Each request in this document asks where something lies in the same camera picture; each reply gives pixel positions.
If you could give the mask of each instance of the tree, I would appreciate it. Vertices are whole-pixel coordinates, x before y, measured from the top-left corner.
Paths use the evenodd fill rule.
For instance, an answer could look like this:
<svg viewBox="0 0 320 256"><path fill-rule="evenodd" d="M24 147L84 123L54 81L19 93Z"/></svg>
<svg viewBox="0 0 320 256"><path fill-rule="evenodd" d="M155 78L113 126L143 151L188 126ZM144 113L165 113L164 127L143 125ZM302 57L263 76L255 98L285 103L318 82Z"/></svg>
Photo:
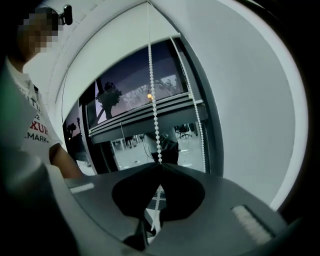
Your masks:
<svg viewBox="0 0 320 256"><path fill-rule="evenodd" d="M166 82L162 82L161 80L155 80L154 84L160 89L160 90L164 90L166 91L168 96L172 96L177 94L177 92L175 91L175 87L173 86L173 84L171 83L170 79L167 79Z"/></svg>
<svg viewBox="0 0 320 256"><path fill-rule="evenodd" d="M122 92L119 91L113 82L104 84L104 91L98 92L96 99L101 104L102 109L105 111L105 117L111 119L111 109L116 106L120 101Z"/></svg>
<svg viewBox="0 0 320 256"><path fill-rule="evenodd" d="M74 123L71 123L68 125L68 127L66 128L66 130L68 131L70 138L72 138L72 134L74 133L74 131L77 129L77 126Z"/></svg>

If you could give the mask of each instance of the roller blind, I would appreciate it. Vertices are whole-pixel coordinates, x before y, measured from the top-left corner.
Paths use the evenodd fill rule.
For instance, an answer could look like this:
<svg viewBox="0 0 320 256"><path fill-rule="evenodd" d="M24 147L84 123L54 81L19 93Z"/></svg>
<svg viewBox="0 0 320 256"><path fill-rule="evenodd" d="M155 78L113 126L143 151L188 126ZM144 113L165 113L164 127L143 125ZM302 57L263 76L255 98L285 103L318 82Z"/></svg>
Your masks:
<svg viewBox="0 0 320 256"><path fill-rule="evenodd" d="M149 15L153 44L180 36L157 10L149 8ZM96 78L120 60L148 45L147 29L147 3L143 3L114 18L86 43L69 68L65 86L60 88L64 89L63 120Z"/></svg>

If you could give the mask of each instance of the glass window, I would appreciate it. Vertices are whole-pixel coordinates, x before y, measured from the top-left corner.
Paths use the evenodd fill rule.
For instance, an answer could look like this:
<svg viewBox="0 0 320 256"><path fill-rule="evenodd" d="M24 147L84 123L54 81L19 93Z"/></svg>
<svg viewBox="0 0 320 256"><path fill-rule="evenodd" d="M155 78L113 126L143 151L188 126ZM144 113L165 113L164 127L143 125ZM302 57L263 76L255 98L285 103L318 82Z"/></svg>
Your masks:
<svg viewBox="0 0 320 256"><path fill-rule="evenodd" d="M187 123L160 130L165 140L161 145L163 163L202 171L201 139L198 123ZM111 141L119 170L158 161L154 131Z"/></svg>
<svg viewBox="0 0 320 256"><path fill-rule="evenodd" d="M95 175L91 163L88 160L83 136L81 133L82 120L79 118L78 102L65 119L63 130L64 140L69 155L76 161L80 170L85 175Z"/></svg>
<svg viewBox="0 0 320 256"><path fill-rule="evenodd" d="M157 101L188 92L171 41L152 45L152 61ZM92 86L95 87L95 100L87 104L90 128L149 104L152 95L148 48L137 51L109 68Z"/></svg>

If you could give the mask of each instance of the man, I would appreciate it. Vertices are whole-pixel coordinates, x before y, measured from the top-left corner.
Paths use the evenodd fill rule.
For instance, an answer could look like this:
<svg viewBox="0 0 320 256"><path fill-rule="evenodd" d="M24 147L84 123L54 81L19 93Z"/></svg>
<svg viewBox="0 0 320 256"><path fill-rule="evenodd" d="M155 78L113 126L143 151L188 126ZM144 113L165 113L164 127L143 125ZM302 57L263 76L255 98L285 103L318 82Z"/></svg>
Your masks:
<svg viewBox="0 0 320 256"><path fill-rule="evenodd" d="M162 162L177 165L179 159L179 144L175 129L172 128L164 132L159 130L159 136L163 137L163 141L160 143ZM156 134L154 132L145 134L145 140L149 145L149 150L153 160L157 163L159 158Z"/></svg>
<svg viewBox="0 0 320 256"><path fill-rule="evenodd" d="M18 26L16 40L8 49L5 63L21 93L36 109L36 116L25 134L21 150L40 157L45 164L57 166L64 178L79 178L83 174L61 147L61 141L50 122L41 94L28 74L23 73L25 64L40 53L41 49L46 48L47 43L58 35L60 29L62 23L56 11L51 8L36 9Z"/></svg>

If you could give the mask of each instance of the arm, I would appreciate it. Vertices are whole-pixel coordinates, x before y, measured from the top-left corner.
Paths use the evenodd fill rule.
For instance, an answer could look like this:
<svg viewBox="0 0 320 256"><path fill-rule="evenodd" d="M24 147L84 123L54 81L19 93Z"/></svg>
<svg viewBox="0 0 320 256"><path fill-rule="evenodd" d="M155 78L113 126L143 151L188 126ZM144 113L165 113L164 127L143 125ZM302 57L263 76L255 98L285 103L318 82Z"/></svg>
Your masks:
<svg viewBox="0 0 320 256"><path fill-rule="evenodd" d="M62 176L65 179L81 178L84 176L72 157L61 147L59 143L50 148L49 159L53 166L60 169Z"/></svg>

